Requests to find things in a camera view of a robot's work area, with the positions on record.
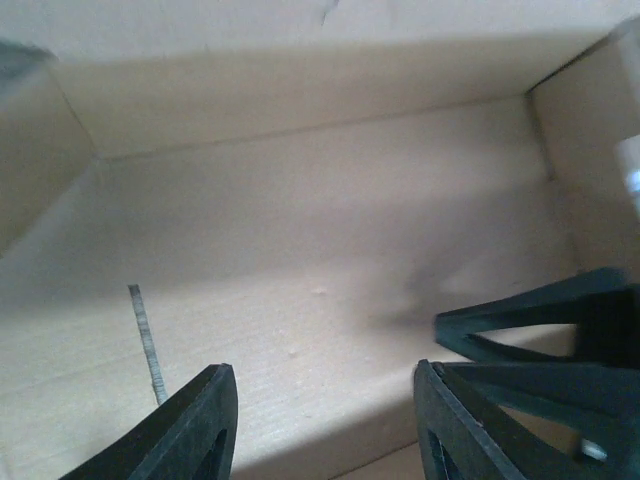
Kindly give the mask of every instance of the black plastic part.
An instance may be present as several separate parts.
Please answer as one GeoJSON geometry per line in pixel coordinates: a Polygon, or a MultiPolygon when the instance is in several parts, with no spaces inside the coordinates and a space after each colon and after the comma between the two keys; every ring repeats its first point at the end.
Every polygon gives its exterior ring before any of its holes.
{"type": "Polygon", "coordinates": [[[64,480],[226,480],[238,418],[233,368],[210,365],[64,480]]]}
{"type": "MultiPolygon", "coordinates": [[[[468,367],[467,372],[480,366],[468,367]]],[[[522,427],[447,364],[426,360],[418,364],[414,401],[429,480],[634,478],[611,477],[605,470],[575,463],[522,427]]]]}
{"type": "Polygon", "coordinates": [[[638,287],[603,268],[505,300],[436,316],[436,341],[477,362],[597,362],[640,368],[638,287]],[[575,324],[571,356],[503,345],[478,332],[543,324],[575,324]]]}
{"type": "Polygon", "coordinates": [[[438,343],[486,363],[418,364],[427,478],[640,479],[639,325],[638,286],[609,268],[438,315],[438,343]],[[556,357],[477,335],[542,324],[575,324],[575,352],[556,357]],[[572,427],[604,458],[564,455],[498,405],[572,427]]]}

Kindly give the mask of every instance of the thin metal strip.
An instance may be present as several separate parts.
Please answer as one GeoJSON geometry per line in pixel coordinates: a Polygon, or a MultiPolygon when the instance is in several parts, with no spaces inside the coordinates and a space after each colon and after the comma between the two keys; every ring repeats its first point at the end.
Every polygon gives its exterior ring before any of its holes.
{"type": "Polygon", "coordinates": [[[129,293],[131,294],[131,303],[133,304],[133,311],[136,315],[136,322],[138,323],[138,331],[140,332],[140,339],[142,340],[142,348],[144,349],[145,357],[147,357],[147,365],[149,366],[149,373],[151,374],[153,392],[156,395],[158,405],[162,405],[169,396],[167,395],[164,380],[162,379],[160,363],[158,362],[158,356],[156,355],[156,348],[153,345],[151,328],[149,328],[149,319],[147,318],[147,312],[145,311],[144,303],[142,302],[140,287],[137,284],[129,285],[129,293]]]}

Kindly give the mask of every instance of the cardboard wall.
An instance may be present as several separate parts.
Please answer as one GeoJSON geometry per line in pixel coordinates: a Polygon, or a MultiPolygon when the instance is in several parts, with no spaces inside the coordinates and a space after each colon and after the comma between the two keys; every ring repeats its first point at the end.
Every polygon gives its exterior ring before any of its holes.
{"type": "Polygon", "coordinates": [[[39,45],[63,60],[109,61],[341,40],[389,44],[584,30],[602,35],[632,1],[2,0],[0,37],[39,45]]]}
{"type": "Polygon", "coordinates": [[[640,133],[635,24],[532,92],[581,266],[640,278],[640,222],[622,142],[640,133]]]}
{"type": "Polygon", "coordinates": [[[0,254],[86,169],[94,149],[46,66],[0,91],[0,254]]]}
{"type": "Polygon", "coordinates": [[[603,35],[237,48],[63,61],[54,73],[98,154],[113,158],[519,95],[603,35]]]}

